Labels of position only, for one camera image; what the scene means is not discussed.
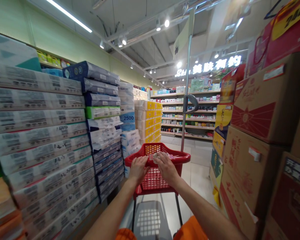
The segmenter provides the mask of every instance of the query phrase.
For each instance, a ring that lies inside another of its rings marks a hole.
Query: hand
[[[148,158],[149,156],[138,157],[135,158],[131,163],[128,180],[130,180],[132,184],[135,185],[135,187],[139,186],[142,183],[144,176],[150,169],[150,167],[144,168]]]
[[[178,184],[178,180],[181,179],[176,167],[173,165],[170,157],[163,152],[157,152],[157,156],[160,158],[154,158],[158,163],[158,168],[162,178],[174,189]]]

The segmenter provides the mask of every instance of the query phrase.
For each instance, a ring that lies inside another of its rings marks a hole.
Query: red shopping basket
[[[190,162],[191,156],[188,153],[171,150],[167,148],[167,146],[164,145],[163,143],[145,143],[142,145],[141,149],[138,152],[128,156],[124,160],[124,164],[127,167],[131,167],[131,163],[134,158],[147,156],[149,154],[156,153],[156,152],[165,152],[173,156],[173,159],[171,159],[171,161],[175,165],[179,176],[181,176],[182,173],[182,164]],[[165,180],[163,180],[157,164],[155,164],[152,160],[148,160],[148,162],[146,163],[146,167],[147,166],[150,166],[150,170],[144,177],[143,182],[136,188],[136,191],[133,195],[134,206],[133,206],[133,216],[132,216],[132,231],[134,229],[134,217],[135,217],[137,196],[146,195],[146,194],[155,194],[155,193],[175,192],[180,225],[182,226],[178,193],[171,186],[169,186]]]

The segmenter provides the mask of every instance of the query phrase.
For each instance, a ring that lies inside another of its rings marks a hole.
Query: aisle
[[[162,136],[161,141],[173,150],[180,151],[181,139]],[[211,143],[185,140],[184,151],[191,154],[191,162],[184,164],[182,178],[203,198],[213,204],[212,184],[209,178]],[[179,196],[179,204],[183,223],[192,212]],[[120,228],[130,228],[132,222],[133,201],[129,205]],[[177,205],[174,193],[151,194],[137,198],[134,232],[138,240],[165,239],[171,240],[180,228]]]

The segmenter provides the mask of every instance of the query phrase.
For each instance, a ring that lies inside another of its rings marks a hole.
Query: green wall
[[[0,0],[0,33],[73,62],[87,60],[137,86],[154,85],[26,0]]]

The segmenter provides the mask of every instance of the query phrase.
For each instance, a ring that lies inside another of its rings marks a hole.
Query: illuminated sign
[[[230,57],[228,63],[227,63],[227,59],[219,59],[218,61],[216,61],[215,64],[213,62],[205,63],[203,65],[203,69],[202,69],[202,64],[197,64],[193,66],[192,74],[202,73],[202,72],[212,72],[214,69],[219,70],[226,67],[237,67],[240,65],[240,62],[241,62],[241,56],[234,56],[234,57]],[[174,76],[180,77],[185,75],[187,75],[187,70],[178,69],[177,74]]]

